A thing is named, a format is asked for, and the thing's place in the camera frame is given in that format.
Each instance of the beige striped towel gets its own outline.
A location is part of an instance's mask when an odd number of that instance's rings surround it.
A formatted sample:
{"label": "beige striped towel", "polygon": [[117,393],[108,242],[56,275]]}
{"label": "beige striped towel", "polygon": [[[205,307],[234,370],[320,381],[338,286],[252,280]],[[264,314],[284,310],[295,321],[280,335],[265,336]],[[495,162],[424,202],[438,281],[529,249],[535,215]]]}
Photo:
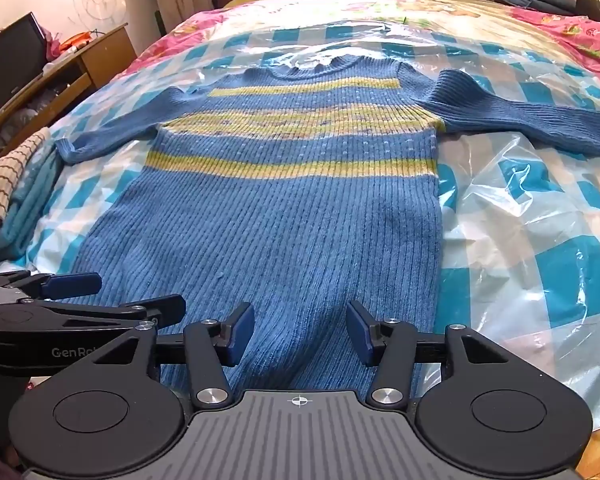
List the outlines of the beige striped towel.
{"label": "beige striped towel", "polygon": [[42,128],[12,152],[0,158],[0,226],[7,215],[11,193],[37,148],[49,138],[49,128]]}

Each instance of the sweater neckline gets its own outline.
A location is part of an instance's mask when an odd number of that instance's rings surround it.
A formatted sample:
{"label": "sweater neckline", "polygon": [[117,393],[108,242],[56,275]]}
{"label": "sweater neckline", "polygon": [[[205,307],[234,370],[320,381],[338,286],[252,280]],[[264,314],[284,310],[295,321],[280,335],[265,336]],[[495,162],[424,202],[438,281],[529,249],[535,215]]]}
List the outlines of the sweater neckline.
{"label": "sweater neckline", "polygon": [[311,79],[313,77],[325,76],[334,72],[351,68],[357,64],[366,65],[369,63],[382,63],[386,62],[386,59],[374,59],[367,56],[352,56],[346,54],[344,56],[337,56],[331,59],[331,62],[327,64],[318,63],[318,65],[310,68],[298,68],[290,67],[288,65],[276,65],[273,67],[266,68],[266,72],[269,73],[275,79],[282,80],[301,80]]}

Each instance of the knitted sweater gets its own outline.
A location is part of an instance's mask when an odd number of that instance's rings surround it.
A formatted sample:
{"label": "knitted sweater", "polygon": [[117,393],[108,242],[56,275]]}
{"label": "knitted sweater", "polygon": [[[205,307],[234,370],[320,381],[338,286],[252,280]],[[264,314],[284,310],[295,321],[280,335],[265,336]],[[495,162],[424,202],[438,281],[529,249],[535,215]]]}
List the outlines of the knitted sweater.
{"label": "knitted sweater", "polygon": [[[187,95],[168,89],[71,144],[69,164],[156,133],[141,174],[83,241],[74,272],[104,279],[89,303],[179,292],[184,324],[238,301],[256,331],[238,388],[356,388],[371,371],[344,304],[430,330],[442,225],[436,132],[520,130],[600,155],[600,114],[508,102],[469,76],[437,82],[394,60],[249,69]],[[184,386],[184,372],[164,374]]]}

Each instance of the wooden drawer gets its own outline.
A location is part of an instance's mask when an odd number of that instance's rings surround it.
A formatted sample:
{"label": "wooden drawer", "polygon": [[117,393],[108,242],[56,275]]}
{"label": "wooden drawer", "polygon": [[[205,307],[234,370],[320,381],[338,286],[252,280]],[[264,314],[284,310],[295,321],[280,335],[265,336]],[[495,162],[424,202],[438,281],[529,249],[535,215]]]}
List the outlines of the wooden drawer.
{"label": "wooden drawer", "polygon": [[95,87],[102,88],[113,76],[129,67],[136,58],[136,52],[122,27],[94,44],[80,58]]}
{"label": "wooden drawer", "polygon": [[74,99],[91,86],[88,74],[82,74],[76,81],[71,83],[58,97],[51,101],[38,115],[32,118],[18,134],[11,139],[6,147],[0,152],[4,156],[11,150],[15,150],[36,131],[48,124],[52,124],[58,115],[68,107]]}

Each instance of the plastic sheet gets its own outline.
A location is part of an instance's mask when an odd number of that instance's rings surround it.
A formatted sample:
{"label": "plastic sheet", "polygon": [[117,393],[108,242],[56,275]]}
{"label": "plastic sheet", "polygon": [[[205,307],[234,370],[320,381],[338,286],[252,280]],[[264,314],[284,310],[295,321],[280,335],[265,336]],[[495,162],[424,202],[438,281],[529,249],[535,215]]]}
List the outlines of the plastic sheet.
{"label": "plastic sheet", "polygon": [[[305,67],[343,54],[395,57],[432,78],[457,68],[504,98],[600,110],[600,82],[575,63],[486,43],[480,34],[468,40],[441,32],[442,22],[387,21],[387,12],[381,6],[367,9],[365,20],[325,24],[316,18],[318,24],[302,28],[283,28],[284,16],[277,15],[272,28],[244,32],[247,25],[238,23],[238,36],[226,34],[227,20],[204,48],[120,78],[54,132],[77,135],[78,125],[96,127],[167,86],[189,89],[251,66]],[[440,16],[454,17],[444,9]],[[506,23],[500,27],[504,36]],[[137,164],[146,149],[146,142],[136,142],[109,165],[67,168],[26,265],[68,270],[79,237],[115,202],[125,157]],[[583,396],[600,428],[600,158],[533,146],[519,133],[504,132],[441,136],[439,163],[445,231],[436,328],[460,322],[503,344]],[[96,182],[91,196],[66,220],[71,198],[88,179]],[[420,392],[437,380],[436,367],[426,367]]]}

